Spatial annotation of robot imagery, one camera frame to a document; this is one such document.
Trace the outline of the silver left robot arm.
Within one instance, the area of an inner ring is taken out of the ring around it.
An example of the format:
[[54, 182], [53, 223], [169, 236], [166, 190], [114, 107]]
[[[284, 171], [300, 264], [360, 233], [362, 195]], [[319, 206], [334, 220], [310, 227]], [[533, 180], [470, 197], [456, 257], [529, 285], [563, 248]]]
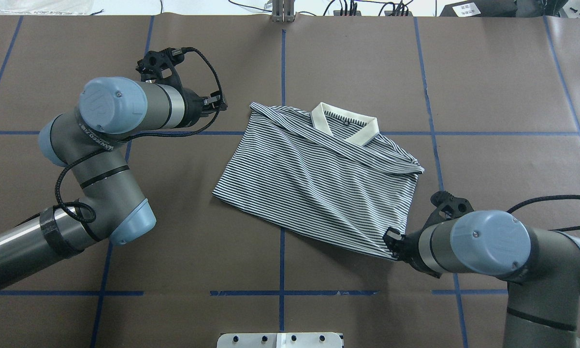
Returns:
[[120, 151], [144, 136], [172, 137], [226, 110], [222, 87], [209, 97], [161, 81], [98, 77], [77, 106], [40, 131], [41, 152], [62, 167], [56, 204], [0, 234], [0, 290], [80, 255], [102, 240], [129, 243], [157, 219]]

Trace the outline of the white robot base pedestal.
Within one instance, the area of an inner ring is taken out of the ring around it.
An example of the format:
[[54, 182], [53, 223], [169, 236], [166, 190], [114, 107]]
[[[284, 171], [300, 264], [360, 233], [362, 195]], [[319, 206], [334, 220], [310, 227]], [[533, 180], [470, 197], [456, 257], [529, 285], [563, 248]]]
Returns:
[[341, 333], [226, 333], [217, 340], [217, 348], [343, 348]]

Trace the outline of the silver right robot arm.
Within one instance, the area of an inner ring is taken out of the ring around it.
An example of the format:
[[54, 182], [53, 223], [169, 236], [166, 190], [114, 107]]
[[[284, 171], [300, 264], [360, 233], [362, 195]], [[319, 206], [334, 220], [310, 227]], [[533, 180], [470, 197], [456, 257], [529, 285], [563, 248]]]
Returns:
[[389, 227], [396, 261], [439, 278], [491, 276], [507, 283], [505, 348], [580, 348], [580, 238], [528, 227], [504, 211], [474, 211], [404, 234]]

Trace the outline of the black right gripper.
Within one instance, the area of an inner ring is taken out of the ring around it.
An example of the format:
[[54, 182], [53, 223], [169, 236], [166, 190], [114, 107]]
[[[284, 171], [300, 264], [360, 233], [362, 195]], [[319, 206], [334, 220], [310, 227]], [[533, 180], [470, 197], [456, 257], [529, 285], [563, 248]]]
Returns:
[[442, 273], [427, 266], [420, 255], [421, 235], [422, 231], [406, 234], [394, 227], [388, 227], [383, 235], [383, 241], [394, 261], [405, 262], [418, 272], [440, 279]]

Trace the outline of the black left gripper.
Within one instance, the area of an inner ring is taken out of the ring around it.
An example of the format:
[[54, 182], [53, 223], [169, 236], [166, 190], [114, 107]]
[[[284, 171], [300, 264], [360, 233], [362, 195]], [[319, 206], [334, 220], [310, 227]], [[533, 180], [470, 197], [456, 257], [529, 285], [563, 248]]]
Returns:
[[220, 90], [211, 93], [209, 97], [201, 97], [191, 89], [184, 89], [184, 102], [184, 126], [193, 126], [201, 117], [224, 112], [228, 107]]

